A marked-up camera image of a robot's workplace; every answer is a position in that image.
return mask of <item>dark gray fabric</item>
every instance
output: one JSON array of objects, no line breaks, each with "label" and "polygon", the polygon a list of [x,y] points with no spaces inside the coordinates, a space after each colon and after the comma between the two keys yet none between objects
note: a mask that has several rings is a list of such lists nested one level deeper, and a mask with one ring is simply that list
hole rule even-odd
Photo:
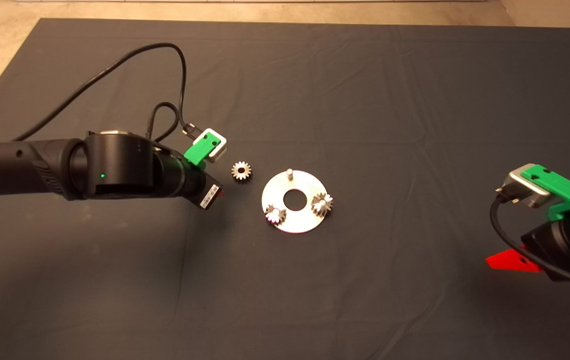
[{"label": "dark gray fabric", "polygon": [[[187,121],[227,136],[225,195],[0,196],[0,359],[570,359],[570,284],[484,262],[508,171],[570,178],[570,29],[44,19],[0,79],[0,141],[158,41],[186,53]],[[175,53],[139,55],[33,139],[143,133],[178,81]],[[336,200],[307,234],[262,219],[288,167]],[[515,237],[545,219],[504,212]]]}]

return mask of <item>sticker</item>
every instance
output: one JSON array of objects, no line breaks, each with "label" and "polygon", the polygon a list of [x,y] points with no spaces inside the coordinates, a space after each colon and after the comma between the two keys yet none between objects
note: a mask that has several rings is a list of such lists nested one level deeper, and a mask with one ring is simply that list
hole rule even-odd
[{"label": "sticker", "polygon": [[214,196],[216,196],[216,193],[218,193],[218,189],[220,189],[220,186],[216,184],[211,186],[211,188],[209,189],[203,200],[200,202],[201,208],[207,209],[207,206],[209,206],[211,200],[213,200]]}]

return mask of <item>center hole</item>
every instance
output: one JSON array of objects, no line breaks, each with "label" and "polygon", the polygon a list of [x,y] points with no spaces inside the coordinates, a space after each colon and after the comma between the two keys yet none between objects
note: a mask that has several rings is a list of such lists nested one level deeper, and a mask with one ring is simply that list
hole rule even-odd
[{"label": "center hole", "polygon": [[303,210],[305,205],[307,205],[307,197],[305,194],[303,194],[302,191],[296,189],[291,189],[285,193],[283,201],[285,202],[285,206],[293,212]]}]

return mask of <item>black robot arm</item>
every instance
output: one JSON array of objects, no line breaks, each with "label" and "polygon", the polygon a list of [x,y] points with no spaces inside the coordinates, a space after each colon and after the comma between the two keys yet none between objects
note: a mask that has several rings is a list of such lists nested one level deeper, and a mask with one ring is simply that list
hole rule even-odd
[{"label": "black robot arm", "polygon": [[0,143],[0,195],[67,200],[183,197],[208,209],[222,185],[183,155],[130,132]]}]

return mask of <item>silver gear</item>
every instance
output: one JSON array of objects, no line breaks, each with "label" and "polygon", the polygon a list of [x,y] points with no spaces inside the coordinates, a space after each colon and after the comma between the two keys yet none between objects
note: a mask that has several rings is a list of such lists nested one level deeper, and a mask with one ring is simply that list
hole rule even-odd
[{"label": "silver gear", "polygon": [[244,161],[235,163],[232,166],[232,176],[237,182],[244,182],[251,177],[251,166]]},{"label": "silver gear", "polygon": [[265,219],[274,225],[281,224],[285,221],[285,217],[287,217],[287,210],[285,209],[278,209],[273,205],[269,205],[265,209]]},{"label": "silver gear", "polygon": [[320,193],[312,199],[312,211],[314,214],[323,217],[331,211],[333,207],[333,198],[328,193]]}]

